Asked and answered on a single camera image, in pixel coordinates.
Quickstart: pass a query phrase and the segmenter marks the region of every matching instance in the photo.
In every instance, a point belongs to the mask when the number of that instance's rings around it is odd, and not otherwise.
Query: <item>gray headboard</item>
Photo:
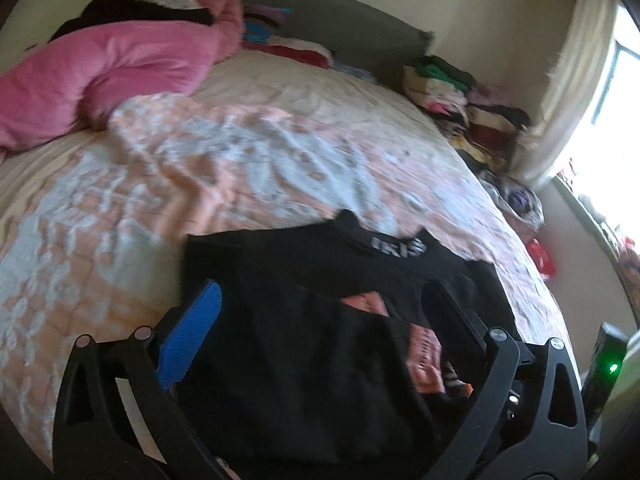
[[[389,88],[401,91],[402,66],[424,54],[429,33],[356,0],[242,0],[294,9],[282,35],[315,41],[335,59],[369,70]]]

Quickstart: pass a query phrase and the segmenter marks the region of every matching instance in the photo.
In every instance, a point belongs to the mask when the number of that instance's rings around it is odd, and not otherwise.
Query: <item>pink fluffy blanket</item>
[[[211,65],[231,56],[244,31],[240,0],[197,0],[216,18],[123,22],[63,36],[0,77],[0,162],[73,130],[104,128],[137,95],[193,92]]]

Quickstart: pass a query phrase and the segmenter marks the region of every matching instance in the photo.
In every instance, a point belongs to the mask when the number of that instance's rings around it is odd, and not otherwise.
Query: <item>curtain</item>
[[[521,134],[509,174],[540,189],[561,169],[564,149],[593,99],[613,38],[617,0],[577,0],[535,126]]]

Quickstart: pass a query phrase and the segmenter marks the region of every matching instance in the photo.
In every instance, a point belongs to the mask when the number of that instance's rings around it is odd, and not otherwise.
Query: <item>pile of folded clothes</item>
[[[402,81],[407,97],[434,120],[474,173],[505,170],[530,119],[510,106],[504,89],[478,84],[437,56],[420,56],[405,66]]]
[[[469,127],[465,93],[476,86],[475,78],[438,56],[420,56],[404,67],[404,92],[449,137],[463,135]]]
[[[472,170],[505,170],[520,133],[531,126],[527,113],[509,106],[501,88],[478,86],[467,95],[469,128],[464,139],[452,144],[465,152],[463,158]]]

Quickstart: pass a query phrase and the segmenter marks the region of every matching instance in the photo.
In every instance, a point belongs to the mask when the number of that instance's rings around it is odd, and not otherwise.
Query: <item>orange patterned fabric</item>
[[[385,302],[375,291],[365,292],[341,300],[344,304],[372,314],[388,316]],[[415,389],[420,394],[443,394],[445,387],[440,372],[442,347],[433,330],[411,325],[409,354],[406,365]]]

